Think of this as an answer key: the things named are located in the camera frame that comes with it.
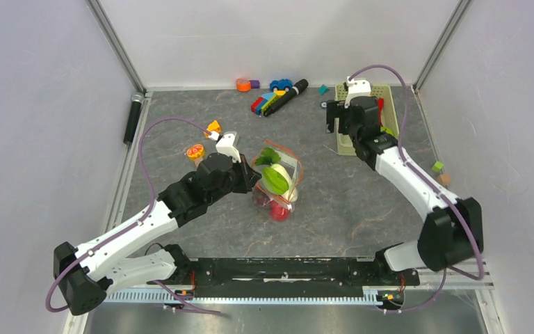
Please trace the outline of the purple grape bunch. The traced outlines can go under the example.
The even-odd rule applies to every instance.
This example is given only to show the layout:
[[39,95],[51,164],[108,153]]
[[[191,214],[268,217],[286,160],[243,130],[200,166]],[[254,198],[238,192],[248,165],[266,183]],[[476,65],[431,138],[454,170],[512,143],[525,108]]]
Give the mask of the purple grape bunch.
[[252,192],[252,203],[263,212],[270,212],[273,206],[273,199],[262,190],[254,188]]

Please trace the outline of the green leaf vegetable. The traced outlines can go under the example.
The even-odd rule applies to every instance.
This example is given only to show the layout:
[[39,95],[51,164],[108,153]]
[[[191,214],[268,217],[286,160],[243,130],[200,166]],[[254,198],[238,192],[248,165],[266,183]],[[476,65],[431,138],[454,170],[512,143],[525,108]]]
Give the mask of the green leaf vegetable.
[[272,147],[264,147],[259,156],[253,161],[256,166],[271,166],[281,161],[280,154]]

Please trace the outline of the light green fruit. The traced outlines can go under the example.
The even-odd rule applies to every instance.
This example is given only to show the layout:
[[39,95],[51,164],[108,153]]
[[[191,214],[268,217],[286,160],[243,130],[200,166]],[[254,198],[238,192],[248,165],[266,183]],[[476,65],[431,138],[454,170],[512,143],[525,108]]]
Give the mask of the light green fruit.
[[268,191],[275,195],[284,195],[290,189],[289,174],[279,164],[263,168],[261,171],[263,183]]

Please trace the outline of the clear zip bag orange zipper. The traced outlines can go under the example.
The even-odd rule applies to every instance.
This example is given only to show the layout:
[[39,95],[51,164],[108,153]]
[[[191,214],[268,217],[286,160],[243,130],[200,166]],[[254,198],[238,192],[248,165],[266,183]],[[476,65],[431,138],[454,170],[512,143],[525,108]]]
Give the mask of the clear zip bag orange zipper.
[[253,205],[271,220],[282,222],[294,211],[304,168],[298,155],[272,141],[264,141],[252,167],[261,179],[252,190]]

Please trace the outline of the red apple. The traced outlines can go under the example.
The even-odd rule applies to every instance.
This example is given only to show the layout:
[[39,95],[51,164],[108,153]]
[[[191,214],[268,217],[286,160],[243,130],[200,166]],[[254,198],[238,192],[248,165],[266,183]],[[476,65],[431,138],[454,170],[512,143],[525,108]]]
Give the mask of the red apple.
[[282,222],[288,219],[291,211],[278,202],[270,203],[270,217],[272,220]]

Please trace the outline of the white radish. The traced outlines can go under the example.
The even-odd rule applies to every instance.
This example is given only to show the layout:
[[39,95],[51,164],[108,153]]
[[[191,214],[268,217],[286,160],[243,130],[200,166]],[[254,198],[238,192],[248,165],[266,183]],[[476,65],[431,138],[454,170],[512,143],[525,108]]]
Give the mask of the white radish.
[[292,182],[287,169],[281,164],[272,164],[270,173],[272,192],[288,202],[295,202],[298,199],[298,191],[294,188],[295,184]]

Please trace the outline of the red chili pepper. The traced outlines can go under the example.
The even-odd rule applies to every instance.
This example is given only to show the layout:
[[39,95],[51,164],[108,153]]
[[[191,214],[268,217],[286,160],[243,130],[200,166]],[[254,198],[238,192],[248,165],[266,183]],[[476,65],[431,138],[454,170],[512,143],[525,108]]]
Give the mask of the red chili pepper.
[[383,98],[379,97],[377,99],[377,103],[378,103],[378,121],[380,123],[380,126],[383,126],[382,112],[383,112],[383,108],[385,106],[385,100]]

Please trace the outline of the green apple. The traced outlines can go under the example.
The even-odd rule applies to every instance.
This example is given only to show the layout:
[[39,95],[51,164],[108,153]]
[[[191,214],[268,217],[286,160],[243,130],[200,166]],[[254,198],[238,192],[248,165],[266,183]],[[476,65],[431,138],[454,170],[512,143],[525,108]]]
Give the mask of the green apple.
[[388,127],[381,127],[380,131],[383,133],[389,134],[391,136],[395,136],[394,132]]

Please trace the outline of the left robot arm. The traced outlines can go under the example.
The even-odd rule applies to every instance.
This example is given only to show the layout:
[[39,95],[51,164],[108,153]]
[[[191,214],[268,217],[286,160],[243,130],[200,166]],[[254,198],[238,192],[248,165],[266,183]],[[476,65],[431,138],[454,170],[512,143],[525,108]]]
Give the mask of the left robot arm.
[[230,193],[249,193],[261,179],[245,157],[212,153],[196,170],[153,195],[152,203],[139,214],[91,241],[73,246],[65,241],[54,249],[54,283],[47,292],[50,312],[69,310],[82,315],[125,287],[128,280],[143,282],[137,271],[150,280],[185,282],[191,266],[164,250],[149,258],[130,258],[147,242],[175,231],[206,214],[208,208]]

